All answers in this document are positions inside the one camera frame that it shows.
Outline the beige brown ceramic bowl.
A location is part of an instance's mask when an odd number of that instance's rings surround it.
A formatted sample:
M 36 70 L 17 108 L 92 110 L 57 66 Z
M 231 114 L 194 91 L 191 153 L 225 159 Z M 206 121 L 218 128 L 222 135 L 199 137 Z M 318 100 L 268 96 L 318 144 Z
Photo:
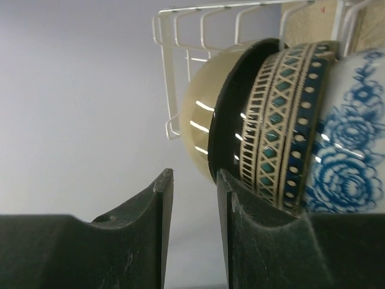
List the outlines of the beige brown ceramic bowl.
M 191 78 L 183 97 L 179 113 L 181 139 L 197 170 L 209 181 L 208 140 L 214 108 L 229 73 L 254 44 L 238 43 L 212 56 Z

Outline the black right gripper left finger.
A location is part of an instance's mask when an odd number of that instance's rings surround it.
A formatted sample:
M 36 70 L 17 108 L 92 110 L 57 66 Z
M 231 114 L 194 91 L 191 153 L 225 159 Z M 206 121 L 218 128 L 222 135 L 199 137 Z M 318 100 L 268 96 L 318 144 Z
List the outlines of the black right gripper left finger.
M 70 215 L 1 216 L 2 288 L 163 288 L 174 178 L 84 222 Z

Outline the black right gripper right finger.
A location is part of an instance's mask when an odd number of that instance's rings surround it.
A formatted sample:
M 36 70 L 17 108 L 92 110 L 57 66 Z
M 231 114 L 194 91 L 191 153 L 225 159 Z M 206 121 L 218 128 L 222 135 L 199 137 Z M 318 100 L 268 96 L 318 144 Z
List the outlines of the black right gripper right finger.
M 229 288 L 383 288 L 383 214 L 294 217 L 226 170 L 217 196 Z

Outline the blue patterned ceramic bowl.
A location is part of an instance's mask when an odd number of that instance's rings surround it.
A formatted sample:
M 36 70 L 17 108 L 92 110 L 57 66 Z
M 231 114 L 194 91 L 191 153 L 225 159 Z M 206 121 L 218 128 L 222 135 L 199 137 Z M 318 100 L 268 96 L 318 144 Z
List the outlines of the blue patterned ceramic bowl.
M 307 211 L 384 212 L 384 48 L 332 68 L 304 193 Z

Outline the black glossy bowl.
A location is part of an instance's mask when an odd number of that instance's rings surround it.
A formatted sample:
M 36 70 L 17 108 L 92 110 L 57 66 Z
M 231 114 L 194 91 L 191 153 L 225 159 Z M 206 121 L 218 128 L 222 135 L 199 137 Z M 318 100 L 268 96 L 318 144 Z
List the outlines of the black glossy bowl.
M 228 171 L 257 197 L 301 213 L 328 76 L 339 42 L 254 42 L 218 95 L 208 139 L 212 179 Z

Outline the white wire dish rack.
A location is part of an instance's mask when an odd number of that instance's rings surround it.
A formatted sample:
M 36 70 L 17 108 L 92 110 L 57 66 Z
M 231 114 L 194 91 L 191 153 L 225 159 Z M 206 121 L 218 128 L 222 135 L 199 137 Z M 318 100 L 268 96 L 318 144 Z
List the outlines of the white wire dish rack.
M 288 45 L 338 40 L 345 53 L 384 45 L 383 1 L 221 1 L 170 7 L 152 19 L 161 49 L 169 140 L 180 136 L 182 94 L 197 70 L 229 48 L 277 38 Z

